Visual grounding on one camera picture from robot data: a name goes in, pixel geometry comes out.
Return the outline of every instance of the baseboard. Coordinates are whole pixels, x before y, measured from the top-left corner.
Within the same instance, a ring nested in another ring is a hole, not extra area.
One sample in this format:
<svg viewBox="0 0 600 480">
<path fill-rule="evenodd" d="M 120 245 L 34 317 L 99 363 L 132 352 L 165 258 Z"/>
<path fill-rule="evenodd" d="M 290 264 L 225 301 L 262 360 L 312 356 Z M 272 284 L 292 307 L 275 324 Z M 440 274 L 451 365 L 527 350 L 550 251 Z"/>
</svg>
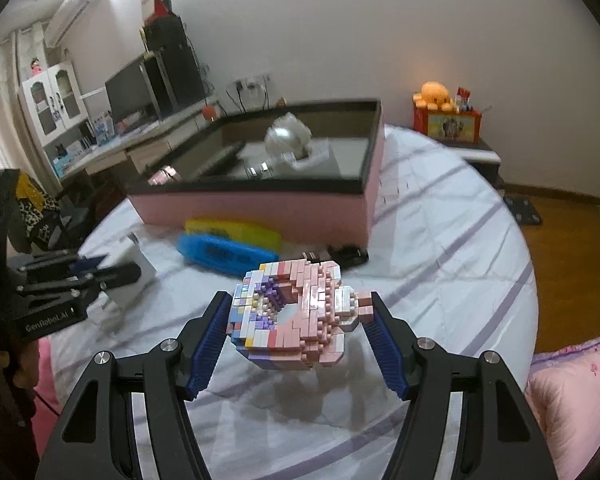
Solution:
<svg viewBox="0 0 600 480">
<path fill-rule="evenodd" d="M 511 184 L 505 182 L 501 189 L 508 193 L 517 193 L 531 196 L 542 196 L 546 198 L 557 198 L 560 200 L 571 200 L 583 204 L 600 205 L 600 197 L 577 193 L 575 191 L 567 191 L 565 189 L 555 189 L 552 187 L 527 186 L 526 184 Z"/>
</svg>

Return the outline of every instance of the desk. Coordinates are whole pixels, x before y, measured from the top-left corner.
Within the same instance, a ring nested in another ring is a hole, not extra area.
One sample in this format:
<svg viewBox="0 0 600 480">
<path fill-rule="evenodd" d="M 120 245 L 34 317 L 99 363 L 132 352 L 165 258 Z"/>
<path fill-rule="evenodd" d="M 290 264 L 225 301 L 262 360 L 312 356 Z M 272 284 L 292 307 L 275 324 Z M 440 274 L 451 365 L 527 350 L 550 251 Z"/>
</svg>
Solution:
<svg viewBox="0 0 600 480">
<path fill-rule="evenodd" d="M 495 190 L 451 150 L 403 128 L 387 126 L 385 136 L 370 259 L 343 272 L 342 282 L 378 291 L 417 336 L 449 352 L 477 356 L 494 349 L 524 387 L 538 299 L 520 229 Z M 238 283 L 185 266 L 174 246 L 178 232 L 144 225 L 128 201 L 81 252 L 106 252 L 129 231 L 157 279 L 125 312 L 111 304 L 98 312 L 102 297 L 90 307 L 93 317 L 50 337 L 61 404 L 96 352 L 146 352 L 200 316 L 217 290 L 232 291 Z M 281 259 L 298 250 L 289 248 Z M 406 407 L 385 387 L 360 327 L 347 335 L 337 366 L 307 372 L 261 370 L 226 341 L 208 389 L 187 403 L 211 476 L 258 480 L 380 478 Z M 439 478 L 449 478 L 453 467 L 460 411 L 461 397 L 453 394 Z M 136 394 L 134 421 L 143 475 L 152 480 L 146 413 Z"/>
<path fill-rule="evenodd" d="M 208 98 L 206 102 L 214 104 L 217 100 Z M 184 140 L 196 133 L 203 126 L 203 124 L 192 123 L 191 121 L 196 118 L 205 105 L 204 101 L 200 101 L 164 120 L 154 121 L 153 123 L 136 128 L 128 134 L 117 136 L 103 146 L 93 146 L 67 168 L 65 174 L 60 178 L 60 182 L 64 182 L 82 170 L 93 174 L 124 162 L 127 159 L 129 149 L 151 139 L 167 135 L 171 137 L 173 135 L 179 139 L 179 143 L 184 142 Z"/>
</svg>

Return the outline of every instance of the cabinet door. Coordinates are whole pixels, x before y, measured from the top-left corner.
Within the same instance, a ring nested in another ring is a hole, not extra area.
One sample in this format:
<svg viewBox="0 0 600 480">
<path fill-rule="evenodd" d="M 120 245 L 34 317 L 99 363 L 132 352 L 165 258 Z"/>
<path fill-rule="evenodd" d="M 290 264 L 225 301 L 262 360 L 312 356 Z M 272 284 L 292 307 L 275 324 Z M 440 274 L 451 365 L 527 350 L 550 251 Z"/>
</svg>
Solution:
<svg viewBox="0 0 600 480">
<path fill-rule="evenodd" d="M 54 101 L 62 115 L 66 129 L 77 126 L 87 119 L 87 108 L 80 99 L 80 89 L 71 63 L 60 63 L 51 67 L 49 79 L 54 90 Z"/>
<path fill-rule="evenodd" d="M 61 114 L 52 99 L 48 74 L 43 72 L 22 84 L 31 122 L 42 146 L 46 146 L 66 129 Z"/>
</svg>

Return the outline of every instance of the yellow fabric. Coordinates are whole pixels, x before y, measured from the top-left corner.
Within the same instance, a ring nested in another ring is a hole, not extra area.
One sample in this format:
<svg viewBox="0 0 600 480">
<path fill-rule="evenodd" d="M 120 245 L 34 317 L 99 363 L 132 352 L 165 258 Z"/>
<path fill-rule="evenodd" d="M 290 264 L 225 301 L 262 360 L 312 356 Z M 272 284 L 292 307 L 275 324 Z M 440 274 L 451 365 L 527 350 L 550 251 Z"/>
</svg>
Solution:
<svg viewBox="0 0 600 480">
<path fill-rule="evenodd" d="M 18 178 L 18 185 L 16 186 L 16 198 L 18 200 L 28 198 L 33 207 L 35 207 L 40 212 L 42 211 L 43 205 L 45 204 L 45 197 L 31 183 L 29 175 L 24 173 L 24 171 L 20 172 L 20 177 Z"/>
</svg>

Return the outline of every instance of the wall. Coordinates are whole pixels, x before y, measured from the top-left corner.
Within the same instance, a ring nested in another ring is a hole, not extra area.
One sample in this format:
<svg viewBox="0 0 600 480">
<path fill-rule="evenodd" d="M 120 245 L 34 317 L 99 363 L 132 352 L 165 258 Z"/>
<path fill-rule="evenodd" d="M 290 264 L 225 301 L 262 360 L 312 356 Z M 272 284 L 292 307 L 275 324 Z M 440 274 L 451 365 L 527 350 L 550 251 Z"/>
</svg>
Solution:
<svg viewBox="0 0 600 480">
<path fill-rule="evenodd" d="M 66 46 L 84 92 L 142 51 L 140 0 L 105 0 Z M 269 70 L 288 100 L 378 96 L 410 124 L 426 80 L 493 105 L 506 180 L 600 196 L 600 28 L 581 0 L 173 0 L 219 88 Z"/>
</svg>

